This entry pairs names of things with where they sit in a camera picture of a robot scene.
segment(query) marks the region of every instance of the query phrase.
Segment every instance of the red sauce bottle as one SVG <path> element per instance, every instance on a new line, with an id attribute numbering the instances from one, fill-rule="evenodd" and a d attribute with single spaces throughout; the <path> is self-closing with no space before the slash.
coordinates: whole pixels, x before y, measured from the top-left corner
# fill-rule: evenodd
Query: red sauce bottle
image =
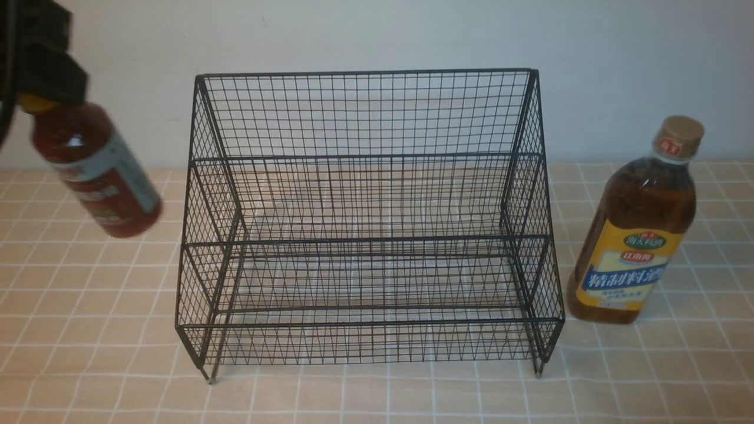
<path id="1" fill-rule="evenodd" d="M 105 232 L 133 237 L 157 222 L 162 199 L 102 107 L 18 103 L 34 116 L 34 147 Z"/>

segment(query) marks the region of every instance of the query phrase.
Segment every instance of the table surface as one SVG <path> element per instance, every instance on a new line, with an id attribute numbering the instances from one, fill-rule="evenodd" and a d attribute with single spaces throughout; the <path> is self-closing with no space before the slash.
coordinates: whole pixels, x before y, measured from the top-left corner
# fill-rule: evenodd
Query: table surface
<path id="1" fill-rule="evenodd" d="M 550 166 L 567 280 L 619 165 Z M 0 172 L 0 423 L 754 422 L 754 163 L 695 163 L 697 219 L 634 325 L 568 318 L 528 361 L 221 367 L 173 328 L 185 172 L 143 236 L 106 237 L 40 171 Z"/>

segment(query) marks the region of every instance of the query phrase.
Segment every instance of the wire shelf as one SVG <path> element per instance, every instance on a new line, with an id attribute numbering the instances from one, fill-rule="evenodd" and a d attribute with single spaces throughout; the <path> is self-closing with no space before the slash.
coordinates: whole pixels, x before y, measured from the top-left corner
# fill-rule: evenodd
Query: wire shelf
<path id="1" fill-rule="evenodd" d="M 176 329 L 221 364 L 528 358 L 565 321 L 532 69 L 196 78 Z"/>

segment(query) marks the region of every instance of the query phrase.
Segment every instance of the gold bottle cap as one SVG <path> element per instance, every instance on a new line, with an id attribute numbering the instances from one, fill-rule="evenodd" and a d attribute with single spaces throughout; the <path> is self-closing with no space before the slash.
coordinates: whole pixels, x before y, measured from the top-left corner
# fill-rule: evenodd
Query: gold bottle cap
<path id="1" fill-rule="evenodd" d="M 34 115 L 35 113 L 43 113 L 48 110 L 55 109 L 60 106 L 59 103 L 55 103 L 52 100 L 43 99 L 32 94 L 19 93 L 16 100 L 21 109 L 24 112 Z"/>
<path id="2" fill-rule="evenodd" d="M 654 150 L 669 159 L 693 158 L 704 136 L 704 126 L 694 118 L 674 115 L 665 118 L 652 142 Z"/>

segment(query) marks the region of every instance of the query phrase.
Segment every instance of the brown liquid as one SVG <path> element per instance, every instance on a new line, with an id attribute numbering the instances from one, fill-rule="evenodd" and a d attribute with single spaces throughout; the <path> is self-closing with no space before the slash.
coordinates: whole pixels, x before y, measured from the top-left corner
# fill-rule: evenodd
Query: brown liquid
<path id="1" fill-rule="evenodd" d="M 114 132 L 115 127 L 102 107 L 92 103 L 64 105 L 34 115 L 32 142 L 47 162 L 77 164 L 105 149 Z M 71 143 L 73 138 L 78 143 Z M 77 195 L 81 205 L 93 217 L 100 214 L 116 215 L 121 222 L 97 222 L 112 237 L 126 238 L 139 235 L 152 227 L 162 212 L 162 200 L 158 198 L 143 169 L 137 165 L 131 167 L 130 172 L 138 175 L 140 181 L 145 186 L 148 185 L 154 192 L 154 197 L 157 197 L 157 203 L 150 211 L 142 209 L 123 177 L 112 167 L 92 180 L 74 183 L 62 176 L 61 180 Z"/>
<path id="2" fill-rule="evenodd" d="M 605 220 L 621 229 L 656 229 L 674 234 L 688 230 L 696 213 L 697 197 L 688 164 L 671 164 L 657 158 L 636 159 L 619 169 L 605 185 L 584 247 L 568 282 L 566 301 L 578 319 L 630 324 L 640 311 L 586 306 L 576 298 L 589 259 Z"/>

